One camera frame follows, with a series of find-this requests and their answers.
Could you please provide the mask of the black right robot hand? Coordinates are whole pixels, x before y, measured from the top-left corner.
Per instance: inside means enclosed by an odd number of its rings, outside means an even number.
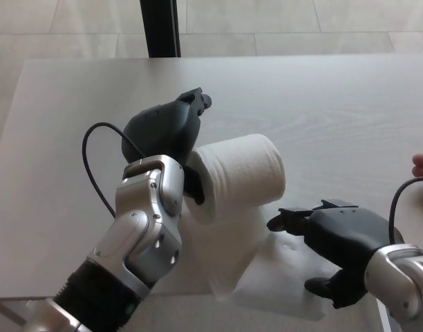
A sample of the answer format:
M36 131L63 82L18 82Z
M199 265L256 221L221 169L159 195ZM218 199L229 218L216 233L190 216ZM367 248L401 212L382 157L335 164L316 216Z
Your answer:
M404 243L399 230L390 239L389 226L373 211L340 200L322 200L311 210L280 208L267 222L269 231L302 237L313 252L340 268L331 277L312 277L304 284L335 309L356 304L368 292L368 267L378 250Z

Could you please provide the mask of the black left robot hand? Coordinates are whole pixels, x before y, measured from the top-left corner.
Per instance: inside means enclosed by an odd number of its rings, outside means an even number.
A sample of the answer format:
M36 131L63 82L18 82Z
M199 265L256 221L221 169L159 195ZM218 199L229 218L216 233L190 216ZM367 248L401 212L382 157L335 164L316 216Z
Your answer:
M200 131L200 116L212 105L201 88L182 93L172 102L159 104L133 116L123 133L122 155L127 163L144 157L166 155L184 169L184 194L201 205L205 195L200 176L187 165Z

